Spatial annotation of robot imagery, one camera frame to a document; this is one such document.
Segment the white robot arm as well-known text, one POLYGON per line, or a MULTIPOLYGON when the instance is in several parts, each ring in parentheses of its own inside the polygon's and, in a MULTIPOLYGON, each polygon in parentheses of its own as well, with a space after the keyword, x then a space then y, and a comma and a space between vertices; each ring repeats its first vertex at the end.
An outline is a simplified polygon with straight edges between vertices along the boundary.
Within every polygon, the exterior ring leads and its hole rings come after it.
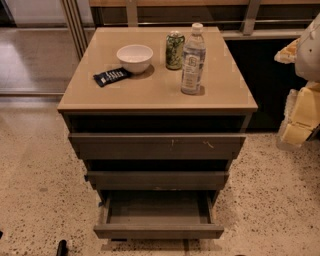
POLYGON ((296 75, 307 81, 299 91, 289 92, 278 132, 281 143, 300 147, 320 125, 320 14, 274 60, 293 63, 296 75))

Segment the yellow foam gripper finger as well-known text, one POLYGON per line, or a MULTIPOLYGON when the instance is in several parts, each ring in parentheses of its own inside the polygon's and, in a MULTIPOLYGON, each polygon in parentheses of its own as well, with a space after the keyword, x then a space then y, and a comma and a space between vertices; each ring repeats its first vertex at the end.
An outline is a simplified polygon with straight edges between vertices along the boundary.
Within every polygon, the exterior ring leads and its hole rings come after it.
POLYGON ((311 135, 311 131, 304 127, 295 126, 289 123, 282 123, 280 127, 280 139, 282 142, 291 145, 304 143, 311 135))

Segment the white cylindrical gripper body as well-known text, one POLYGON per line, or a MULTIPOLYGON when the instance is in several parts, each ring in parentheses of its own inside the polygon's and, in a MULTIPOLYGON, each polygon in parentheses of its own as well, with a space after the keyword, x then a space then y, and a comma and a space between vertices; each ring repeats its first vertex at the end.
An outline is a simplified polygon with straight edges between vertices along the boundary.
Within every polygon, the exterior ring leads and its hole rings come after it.
POLYGON ((302 123, 314 130, 320 124, 320 83, 308 82, 300 90, 299 96, 302 123))

